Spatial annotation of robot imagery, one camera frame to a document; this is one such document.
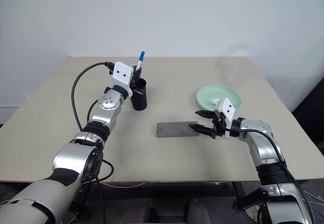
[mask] blue pen cap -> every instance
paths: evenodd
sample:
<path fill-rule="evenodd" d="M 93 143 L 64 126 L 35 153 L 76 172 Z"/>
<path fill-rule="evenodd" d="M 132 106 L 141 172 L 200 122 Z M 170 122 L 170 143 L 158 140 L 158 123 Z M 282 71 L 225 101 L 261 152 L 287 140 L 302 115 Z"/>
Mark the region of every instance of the blue pen cap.
<path fill-rule="evenodd" d="M 141 56 L 140 56 L 140 58 L 139 58 L 138 60 L 140 60 L 140 61 L 142 61 L 142 62 L 143 62 L 143 60 L 144 60 L 144 54 L 145 54 L 145 52 L 144 52 L 144 51 L 142 51 L 142 53 L 141 53 Z"/>

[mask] black cup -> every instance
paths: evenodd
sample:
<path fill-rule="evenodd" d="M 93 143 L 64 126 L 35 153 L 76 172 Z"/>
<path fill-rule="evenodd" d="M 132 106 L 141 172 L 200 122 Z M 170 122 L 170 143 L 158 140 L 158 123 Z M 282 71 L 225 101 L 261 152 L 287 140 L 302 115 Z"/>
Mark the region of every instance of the black cup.
<path fill-rule="evenodd" d="M 146 81 L 140 78 L 133 87 L 133 95 L 131 97 L 131 102 L 133 108 L 137 111 L 146 109 Z"/>

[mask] floor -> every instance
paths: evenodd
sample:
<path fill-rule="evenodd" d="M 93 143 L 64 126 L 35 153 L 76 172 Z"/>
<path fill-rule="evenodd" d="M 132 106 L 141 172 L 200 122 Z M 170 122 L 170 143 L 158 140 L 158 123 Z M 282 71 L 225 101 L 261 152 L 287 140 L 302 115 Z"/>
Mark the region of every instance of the floor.
<path fill-rule="evenodd" d="M 250 193 L 258 186 L 258 182 L 243 183 L 245 193 Z M 324 179 L 311 180 L 302 184 L 304 191 L 307 191 L 318 198 L 324 198 Z M 15 194 L 10 190 L 5 190 L 1 187 L 0 201 L 10 199 Z M 250 219 L 244 211 L 235 212 L 232 209 L 234 197 L 200 197 L 195 198 L 203 202 L 209 211 L 213 224 L 252 224 L 255 223 Z M 107 224 L 119 224 L 125 212 L 133 207 L 148 205 L 156 210 L 158 222 L 177 223 L 183 222 L 183 212 L 190 199 L 189 198 L 158 198 L 158 199 L 127 199 L 105 201 Z M 324 213 L 324 200 L 320 201 L 312 197 L 309 198 L 312 202 L 321 203 L 322 205 L 312 204 L 318 211 Z M 79 224 L 99 224 L 102 223 L 101 207 L 99 201 L 90 201 L 88 209 L 93 210 L 94 214 L 90 221 L 78 221 Z M 324 217 L 314 211 L 316 222 L 324 223 Z M 67 213 L 62 220 L 63 224 L 68 224 L 74 218 L 74 214 Z"/>

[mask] gray block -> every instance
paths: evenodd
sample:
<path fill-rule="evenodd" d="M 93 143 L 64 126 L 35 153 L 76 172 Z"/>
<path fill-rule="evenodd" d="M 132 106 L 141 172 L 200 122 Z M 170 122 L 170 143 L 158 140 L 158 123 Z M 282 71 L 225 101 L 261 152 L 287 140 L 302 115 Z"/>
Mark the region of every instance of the gray block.
<path fill-rule="evenodd" d="M 158 138 L 198 136 L 199 133 L 189 127 L 189 124 L 196 123 L 197 121 L 157 123 L 156 136 Z"/>

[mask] white wall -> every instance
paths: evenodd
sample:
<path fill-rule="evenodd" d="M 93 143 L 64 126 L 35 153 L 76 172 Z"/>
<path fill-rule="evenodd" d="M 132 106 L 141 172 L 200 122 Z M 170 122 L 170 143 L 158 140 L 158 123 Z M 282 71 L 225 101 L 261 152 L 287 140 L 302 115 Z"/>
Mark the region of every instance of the white wall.
<path fill-rule="evenodd" d="M 69 55 L 249 56 L 290 110 L 324 76 L 324 0 L 0 2 L 1 107 L 19 106 Z"/>

